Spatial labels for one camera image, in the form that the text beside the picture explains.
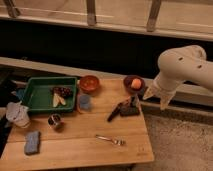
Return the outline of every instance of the wooden table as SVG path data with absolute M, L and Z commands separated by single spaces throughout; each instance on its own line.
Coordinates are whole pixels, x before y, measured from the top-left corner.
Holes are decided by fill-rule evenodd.
M 55 132 L 47 124 L 48 114 L 31 116 L 27 129 L 13 126 L 0 159 L 0 170 L 42 170 L 100 165 L 143 163 L 154 160 L 143 114 L 117 116 L 108 123 L 115 106 L 127 99 L 122 80 L 103 79 L 99 92 L 91 97 L 92 110 L 63 114 L 64 127 Z M 40 153 L 24 154 L 28 131 L 41 132 Z M 125 146 L 113 145 L 96 134 L 123 139 Z

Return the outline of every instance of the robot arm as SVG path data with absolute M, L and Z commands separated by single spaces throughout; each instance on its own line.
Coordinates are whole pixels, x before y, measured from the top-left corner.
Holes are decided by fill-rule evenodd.
M 177 87 L 186 80 L 213 91 L 212 62 L 206 61 L 205 50 L 197 45 L 169 49 L 158 58 L 160 73 L 148 87 L 143 99 L 152 96 L 160 98 L 160 108 L 164 110 L 174 97 Z

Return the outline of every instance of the green tray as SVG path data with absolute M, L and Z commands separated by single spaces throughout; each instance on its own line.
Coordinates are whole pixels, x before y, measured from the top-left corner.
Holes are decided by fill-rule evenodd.
M 53 107 L 54 86 L 69 87 L 73 95 L 66 98 L 66 105 Z M 22 104 L 29 107 L 29 113 L 67 113 L 72 112 L 77 94 L 76 77 L 32 77 L 24 92 Z

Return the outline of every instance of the orange bowl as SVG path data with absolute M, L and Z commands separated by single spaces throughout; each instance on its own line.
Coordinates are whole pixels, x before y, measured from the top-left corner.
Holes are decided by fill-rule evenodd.
M 80 79 L 79 87 L 84 93 L 92 93 L 100 87 L 100 81 L 94 75 L 86 75 Z
M 141 85 L 140 87 L 138 87 L 137 89 L 132 88 L 133 87 L 133 80 L 140 80 Z M 138 75 L 128 75 L 124 78 L 123 80 L 123 84 L 124 87 L 126 89 L 127 92 L 129 92 L 130 94 L 142 94 L 144 89 L 145 89 L 145 82 L 143 80 L 143 78 L 141 78 Z

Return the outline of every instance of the metal fork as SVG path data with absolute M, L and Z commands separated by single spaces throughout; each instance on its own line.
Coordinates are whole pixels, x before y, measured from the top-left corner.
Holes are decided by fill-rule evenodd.
M 101 135 L 95 135 L 95 137 L 98 138 L 98 139 L 101 139 L 101 140 L 110 141 L 115 145 L 123 146 L 123 145 L 126 144 L 126 141 L 124 141 L 124 140 L 112 139 L 112 138 L 104 137 L 104 136 L 101 136 Z

